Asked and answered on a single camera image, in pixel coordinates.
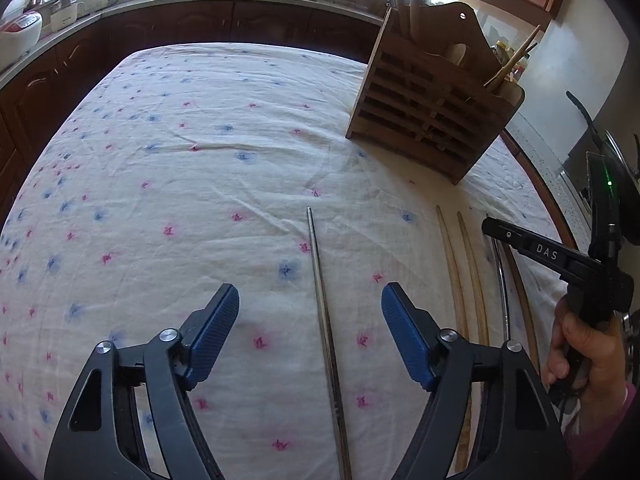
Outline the person's right hand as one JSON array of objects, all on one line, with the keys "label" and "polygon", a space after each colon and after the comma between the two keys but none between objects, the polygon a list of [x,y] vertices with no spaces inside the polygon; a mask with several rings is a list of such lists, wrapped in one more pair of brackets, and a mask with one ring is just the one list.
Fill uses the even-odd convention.
[{"label": "person's right hand", "polygon": [[605,328],[593,328],[570,310],[567,296],[554,308],[552,336],[542,378],[551,387],[570,374],[565,348],[590,362],[590,370],[580,396],[582,414],[596,419],[615,414],[626,402],[626,354],[620,320],[616,315]]}]

